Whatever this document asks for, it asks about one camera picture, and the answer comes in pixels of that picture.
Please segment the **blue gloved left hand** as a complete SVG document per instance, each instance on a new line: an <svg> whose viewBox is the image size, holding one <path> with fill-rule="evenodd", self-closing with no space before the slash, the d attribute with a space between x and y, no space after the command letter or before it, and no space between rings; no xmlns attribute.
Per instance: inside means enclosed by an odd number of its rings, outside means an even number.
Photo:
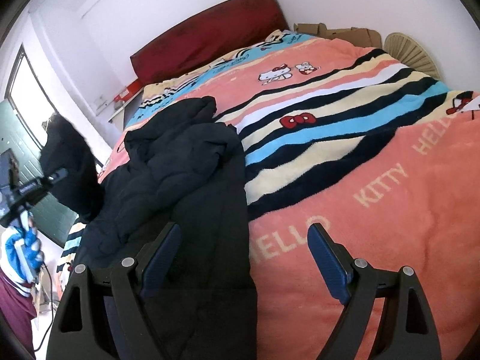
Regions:
<svg viewBox="0 0 480 360"><path fill-rule="evenodd" d="M1 268L14 283L33 284L43 263L44 253L33 216L24 211L1 234Z"/></svg>

